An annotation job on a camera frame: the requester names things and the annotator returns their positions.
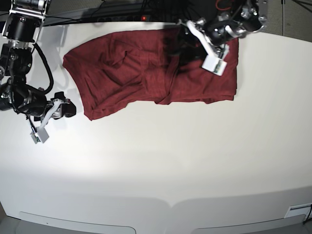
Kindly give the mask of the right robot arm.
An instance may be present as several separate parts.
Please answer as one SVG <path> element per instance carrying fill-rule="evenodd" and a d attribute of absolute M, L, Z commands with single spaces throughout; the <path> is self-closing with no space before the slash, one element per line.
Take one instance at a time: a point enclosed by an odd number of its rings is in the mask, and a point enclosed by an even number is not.
<path fill-rule="evenodd" d="M 35 143 L 45 143 L 49 138 L 45 127 L 50 119 L 73 117 L 77 113 L 76 106 L 65 97 L 64 92 L 55 93 L 50 100 L 46 97 L 52 91 L 54 78 L 37 40 L 49 7 L 48 0 L 11 1 L 2 31 L 2 36 L 8 42 L 3 44 L 0 53 L 0 77 L 7 77 L 8 80 L 0 85 L 0 109 L 25 115 Z M 32 68 L 34 51 L 39 54 L 47 71 L 47 89 L 27 84 L 26 75 Z"/>

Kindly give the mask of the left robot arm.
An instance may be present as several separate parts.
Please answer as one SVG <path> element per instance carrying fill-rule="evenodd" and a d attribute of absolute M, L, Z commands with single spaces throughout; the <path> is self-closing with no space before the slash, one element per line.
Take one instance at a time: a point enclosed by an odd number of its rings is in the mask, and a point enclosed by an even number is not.
<path fill-rule="evenodd" d="M 223 75 L 230 53 L 230 41 L 257 33 L 267 23 L 265 0 L 229 0 L 225 6 L 216 1 L 217 16 L 213 21 L 179 19 L 176 46 L 170 56 L 180 56 L 183 63 L 202 59 L 201 67 L 217 76 Z"/>

